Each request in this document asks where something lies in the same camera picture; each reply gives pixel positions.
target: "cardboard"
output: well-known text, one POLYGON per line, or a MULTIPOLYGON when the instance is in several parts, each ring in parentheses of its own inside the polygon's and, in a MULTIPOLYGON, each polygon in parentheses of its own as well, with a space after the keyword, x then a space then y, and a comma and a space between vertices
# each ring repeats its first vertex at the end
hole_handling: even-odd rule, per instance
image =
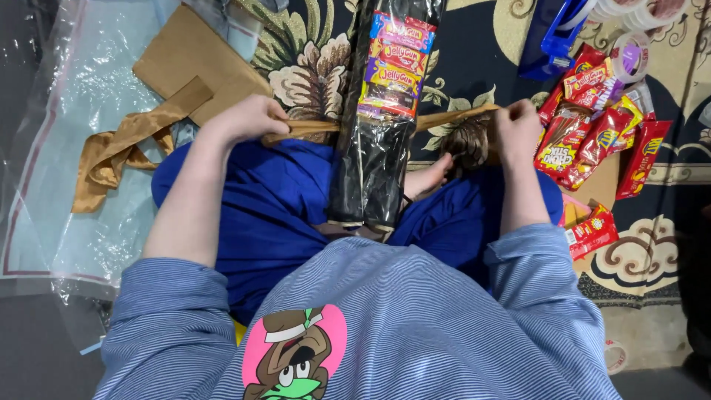
MULTIPOLYGON (((560 189, 563 193, 570 195, 573 199, 583 204, 594 207, 597 203, 600 203, 609 210, 612 210, 612 206, 615 203, 615 192, 617 191, 619 166, 620 153, 617 152, 605 157, 600 165, 597 166, 595 172, 590 175, 590 178, 588 178, 577 191, 560 189)), ((573 269, 575 271, 589 270, 594 257, 595 252, 593 251, 583 258, 573 261, 573 269)))
POLYGON ((153 38, 133 72, 163 98, 199 76, 215 93, 190 114, 199 126, 251 94, 273 96, 269 83, 185 4, 153 38))

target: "floral carpet pattern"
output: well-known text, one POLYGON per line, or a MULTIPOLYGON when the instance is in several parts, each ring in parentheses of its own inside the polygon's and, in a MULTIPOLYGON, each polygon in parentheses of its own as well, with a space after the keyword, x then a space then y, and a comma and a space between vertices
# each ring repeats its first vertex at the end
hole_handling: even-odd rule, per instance
MULTIPOLYGON (((271 14, 256 0, 233 0, 265 22, 253 66, 268 79, 292 118, 338 120, 349 81, 356 0, 292 0, 271 14)), ((523 80, 517 64, 534 0, 450 0, 437 31, 419 113, 462 110, 521 98, 543 102, 555 81, 523 80)), ((680 247, 694 241, 701 209, 711 204, 711 130, 699 121, 711 102, 711 16, 706 0, 651 36, 647 83, 659 120, 673 120, 639 196, 612 209, 620 240, 576 271, 581 291, 601 306, 680 302, 680 247)), ((578 41, 609 51, 621 31, 587 24, 578 41)), ((472 129, 466 120, 417 133, 413 169, 434 161, 447 135, 472 129)), ((309 138, 325 142, 327 136, 309 138)), ((485 154, 475 154, 482 159, 485 154)))

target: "cardboard flap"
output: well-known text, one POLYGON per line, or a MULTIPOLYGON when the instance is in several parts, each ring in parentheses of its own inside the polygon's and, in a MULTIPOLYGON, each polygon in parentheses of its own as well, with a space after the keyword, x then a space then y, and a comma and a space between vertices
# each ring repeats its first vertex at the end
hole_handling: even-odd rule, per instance
POLYGON ((215 93, 190 114, 200 126, 251 94, 273 96, 269 83, 185 4, 173 12, 133 71, 163 98, 199 76, 215 93))

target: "person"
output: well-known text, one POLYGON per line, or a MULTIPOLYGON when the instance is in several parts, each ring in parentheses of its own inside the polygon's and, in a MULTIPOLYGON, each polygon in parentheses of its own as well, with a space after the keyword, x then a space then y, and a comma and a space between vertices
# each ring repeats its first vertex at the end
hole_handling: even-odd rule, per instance
MULTIPOLYGON (((269 115, 287 118, 250 97, 156 171, 96 399, 620 399, 602 315, 552 223, 560 191, 533 168, 528 100, 495 114, 501 166, 410 204, 387 244, 314 228, 332 151, 260 147, 289 131, 269 115), (230 312, 249 318, 239 345, 230 312)), ((405 194, 450 164, 409 173, 405 194)))

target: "cartoon character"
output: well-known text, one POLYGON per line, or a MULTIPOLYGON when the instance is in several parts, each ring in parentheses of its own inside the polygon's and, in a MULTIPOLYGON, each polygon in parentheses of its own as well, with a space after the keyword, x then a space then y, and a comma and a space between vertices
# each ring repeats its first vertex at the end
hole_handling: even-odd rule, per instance
POLYGON ((321 363, 331 353, 326 331, 315 323, 323 307, 286 310, 262 318, 272 343, 257 366, 257 380, 245 387, 245 400, 319 400, 328 371, 321 363))

